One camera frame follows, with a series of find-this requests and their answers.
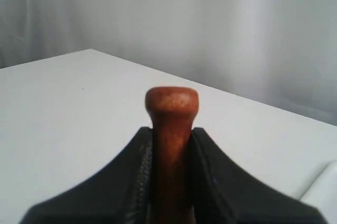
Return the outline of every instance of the wood grain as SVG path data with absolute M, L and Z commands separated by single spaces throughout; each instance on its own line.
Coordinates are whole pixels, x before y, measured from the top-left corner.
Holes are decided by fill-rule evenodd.
M 185 87 L 155 87 L 145 97 L 153 123 L 150 223 L 194 222 L 187 144 L 199 109 L 198 94 Z

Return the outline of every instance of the white object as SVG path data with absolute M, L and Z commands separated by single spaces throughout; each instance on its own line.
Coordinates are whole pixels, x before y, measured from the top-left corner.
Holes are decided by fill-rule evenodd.
M 301 201 L 316 206 L 329 224 L 337 224 L 337 160 L 318 176 Z
M 153 86 L 196 89 L 200 126 L 238 165 L 299 198 L 337 159 L 337 127 L 89 49 L 0 70 L 0 223 L 72 188 L 141 126 Z

